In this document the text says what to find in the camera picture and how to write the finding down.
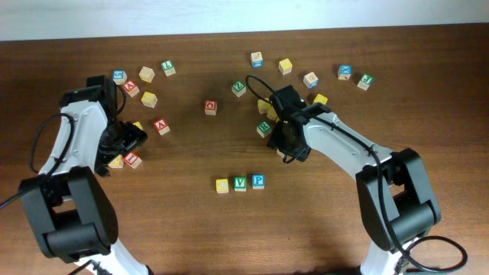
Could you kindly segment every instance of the blue block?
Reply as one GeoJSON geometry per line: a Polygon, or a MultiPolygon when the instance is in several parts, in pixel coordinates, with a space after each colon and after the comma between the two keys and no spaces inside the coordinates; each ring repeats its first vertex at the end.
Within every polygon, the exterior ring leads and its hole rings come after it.
{"type": "Polygon", "coordinates": [[[251,178],[254,189],[265,188],[265,175],[253,175],[251,178]]]}
{"type": "Polygon", "coordinates": [[[254,68],[258,68],[258,67],[261,67],[261,66],[263,66],[263,60],[261,60],[261,61],[254,61],[253,62],[253,67],[254,68]]]}
{"type": "Polygon", "coordinates": [[[309,89],[311,89],[312,87],[318,85],[318,81],[319,80],[316,80],[315,82],[312,82],[311,84],[309,84],[309,89]]]}
{"type": "Polygon", "coordinates": [[[341,65],[339,68],[340,68],[340,73],[351,74],[351,66],[350,65],[341,65]]]}
{"type": "Polygon", "coordinates": [[[124,71],[123,70],[115,70],[114,74],[112,75],[112,79],[123,79],[124,78],[124,71]]]}

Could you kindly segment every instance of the wooden table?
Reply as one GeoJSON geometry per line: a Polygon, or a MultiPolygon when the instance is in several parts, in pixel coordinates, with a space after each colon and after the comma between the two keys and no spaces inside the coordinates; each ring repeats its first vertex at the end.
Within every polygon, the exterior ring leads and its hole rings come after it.
{"type": "MultiPolygon", "coordinates": [[[[379,27],[255,34],[120,37],[0,43],[0,197],[34,176],[28,159],[37,127],[57,113],[65,92],[88,76],[124,69],[141,91],[156,93],[156,108],[128,99],[122,121],[140,121],[148,134],[136,150],[136,170],[125,166],[99,178],[118,215],[119,237],[156,274],[305,273],[359,265],[370,238],[361,222],[355,181],[313,152],[285,165],[256,132],[265,117],[248,91],[231,92],[254,73],[279,89],[292,84],[303,98],[321,93],[328,105],[372,141],[424,159],[442,208],[432,230],[470,254],[460,274],[489,269],[489,24],[379,27]],[[261,51],[264,67],[251,68],[261,51]],[[281,76],[278,61],[293,72],[281,76]],[[176,75],[160,63],[172,60],[176,75]],[[336,79],[351,64],[353,80],[336,79]],[[156,72],[151,84],[142,66],[156,72]],[[302,83],[313,71],[319,85],[302,83]],[[367,92],[360,73],[375,78],[367,92]],[[217,100],[217,116],[204,101],[217,100]],[[152,123],[163,117],[171,132],[152,123]],[[217,194],[215,180],[263,173],[265,190],[217,194]]],[[[262,95],[265,89],[257,86],[262,95]]],[[[58,129],[52,124],[37,149],[40,167],[58,129]]],[[[20,202],[0,211],[0,273],[66,274],[72,264],[40,252],[20,202]]],[[[415,251],[426,264],[457,262],[457,251],[433,243],[415,251]]]]}

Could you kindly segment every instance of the brown tabletop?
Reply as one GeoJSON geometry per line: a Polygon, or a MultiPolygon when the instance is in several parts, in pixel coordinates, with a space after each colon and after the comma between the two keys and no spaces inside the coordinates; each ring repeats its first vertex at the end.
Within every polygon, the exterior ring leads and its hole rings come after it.
{"type": "MultiPolygon", "coordinates": [[[[358,266],[370,238],[361,222],[355,181],[319,152],[305,163],[281,162],[256,132],[265,115],[247,91],[231,91],[254,73],[279,89],[289,84],[309,102],[328,97],[344,123],[394,150],[411,147],[424,160],[442,209],[432,235],[462,244],[470,255],[460,274],[489,269],[489,24],[377,27],[253,34],[117,37],[0,43],[0,198],[14,194],[28,168],[37,127],[59,112],[61,95],[89,76],[123,69],[141,90],[122,121],[140,121],[143,160],[99,178],[118,216],[119,237],[156,274],[305,273],[358,266]],[[260,51],[264,67],[252,69],[260,51]],[[290,58],[292,73],[278,62],[290,58]],[[172,60],[176,75],[160,67],[172,60]],[[339,64],[353,66],[337,80],[339,64]],[[139,79],[142,66],[156,73],[139,79]],[[317,87],[302,78],[314,72],[317,87]],[[375,78],[368,91],[360,74],[375,78]],[[141,103],[157,95],[155,108],[141,103]],[[216,100],[217,116],[204,113],[216,100]],[[171,131],[153,126],[164,118],[171,131]],[[267,186],[253,190],[251,175],[267,186]],[[248,178],[247,192],[217,194],[215,180],[248,178]]],[[[267,95],[258,85],[257,91],[267,95]]],[[[36,167],[49,156],[58,123],[41,136],[36,167]]],[[[75,268],[40,252],[20,202],[0,211],[0,273],[66,274],[75,268]]],[[[448,245],[423,245],[414,256],[447,267],[459,260],[448,245]]]]}

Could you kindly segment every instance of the white wall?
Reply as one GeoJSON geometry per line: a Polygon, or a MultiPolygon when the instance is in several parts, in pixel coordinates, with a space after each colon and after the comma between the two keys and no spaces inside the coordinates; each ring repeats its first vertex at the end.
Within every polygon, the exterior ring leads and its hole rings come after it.
{"type": "Polygon", "coordinates": [[[1,0],[0,40],[489,22],[489,0],[1,0]]]}

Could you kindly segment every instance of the white background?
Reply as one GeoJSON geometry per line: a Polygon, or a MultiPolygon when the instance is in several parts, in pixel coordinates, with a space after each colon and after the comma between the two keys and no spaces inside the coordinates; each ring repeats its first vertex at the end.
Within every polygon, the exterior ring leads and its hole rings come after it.
{"type": "Polygon", "coordinates": [[[489,21],[489,0],[1,0],[0,40],[489,21]]]}

